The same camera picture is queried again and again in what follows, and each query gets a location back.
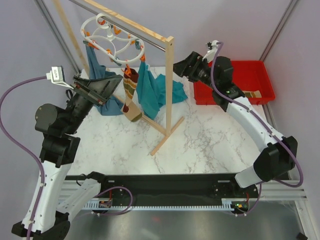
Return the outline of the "white round clip hanger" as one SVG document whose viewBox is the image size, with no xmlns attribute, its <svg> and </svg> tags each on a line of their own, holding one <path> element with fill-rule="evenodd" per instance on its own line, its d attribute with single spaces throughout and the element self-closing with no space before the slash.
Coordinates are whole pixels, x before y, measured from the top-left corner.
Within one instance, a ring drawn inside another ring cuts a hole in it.
<svg viewBox="0 0 320 240">
<path fill-rule="evenodd" d="M 83 37 L 82 30 L 89 32 L 91 39 L 96 42 L 96 47 L 104 53 L 111 62 L 118 66 L 133 64 L 141 61 L 140 58 L 145 54 L 145 43 L 137 36 L 123 30 L 119 35 L 115 35 L 113 26 L 116 26 L 106 20 L 106 15 L 99 13 L 83 22 L 80 27 L 80 34 Z M 143 48 L 135 48 L 135 40 L 139 40 Z"/>
</svg>

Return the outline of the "teal cloth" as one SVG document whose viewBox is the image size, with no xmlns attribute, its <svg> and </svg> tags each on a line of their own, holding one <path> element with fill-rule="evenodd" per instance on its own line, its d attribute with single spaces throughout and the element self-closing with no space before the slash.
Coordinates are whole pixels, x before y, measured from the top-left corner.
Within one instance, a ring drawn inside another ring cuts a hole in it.
<svg viewBox="0 0 320 240">
<path fill-rule="evenodd" d="M 154 77 L 150 66 L 141 62 L 136 93 L 144 114 L 154 120 L 161 107 L 166 105 L 166 76 L 159 74 Z"/>
</svg>

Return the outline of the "orange clothespin holding cloth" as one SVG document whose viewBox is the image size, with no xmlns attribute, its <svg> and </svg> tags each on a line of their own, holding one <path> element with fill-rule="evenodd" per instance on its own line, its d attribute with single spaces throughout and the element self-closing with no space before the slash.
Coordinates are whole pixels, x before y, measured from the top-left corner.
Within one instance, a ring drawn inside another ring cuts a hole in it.
<svg viewBox="0 0 320 240">
<path fill-rule="evenodd" d="M 145 54 L 143 54 L 143 55 L 141 56 L 140 61 L 141 61 L 141 62 L 145 62 L 145 61 L 146 61 L 146 55 L 145 55 Z"/>
</svg>

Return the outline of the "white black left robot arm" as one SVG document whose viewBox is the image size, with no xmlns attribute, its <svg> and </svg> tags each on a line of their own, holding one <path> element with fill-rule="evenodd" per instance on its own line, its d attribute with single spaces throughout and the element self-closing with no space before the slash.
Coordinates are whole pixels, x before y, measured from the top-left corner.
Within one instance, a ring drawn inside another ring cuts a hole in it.
<svg viewBox="0 0 320 240">
<path fill-rule="evenodd" d="M 64 202 L 59 201 L 65 178 L 75 160 L 80 138 L 75 133 L 95 105 L 104 105 L 123 79 L 119 74 L 96 80 L 74 76 L 74 91 L 66 107 L 50 103 L 35 113 L 35 130 L 43 134 L 40 151 L 40 173 L 29 210 L 24 219 L 12 226 L 19 237 L 35 240 L 63 240 L 76 215 L 95 195 L 104 197 L 109 184 L 86 179 Z"/>
</svg>

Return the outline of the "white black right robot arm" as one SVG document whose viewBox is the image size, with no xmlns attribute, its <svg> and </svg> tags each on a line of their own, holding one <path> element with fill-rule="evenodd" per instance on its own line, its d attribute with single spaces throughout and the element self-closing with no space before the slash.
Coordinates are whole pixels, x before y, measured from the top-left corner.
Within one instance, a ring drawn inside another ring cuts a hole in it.
<svg viewBox="0 0 320 240">
<path fill-rule="evenodd" d="M 274 129 L 253 108 L 244 92 L 233 83 L 232 62 L 224 56 L 215 56 L 212 65 L 197 52 L 173 64 L 173 72 L 186 77 L 190 82 L 202 82 L 212 89 L 214 102 L 232 116 L 253 139 L 259 156 L 252 166 L 237 173 L 228 185 L 234 197 L 242 196 L 247 187 L 276 180 L 277 177 L 297 168 L 299 187 L 304 181 L 300 164 L 297 161 L 298 142 L 293 137 L 284 137 Z"/>
</svg>

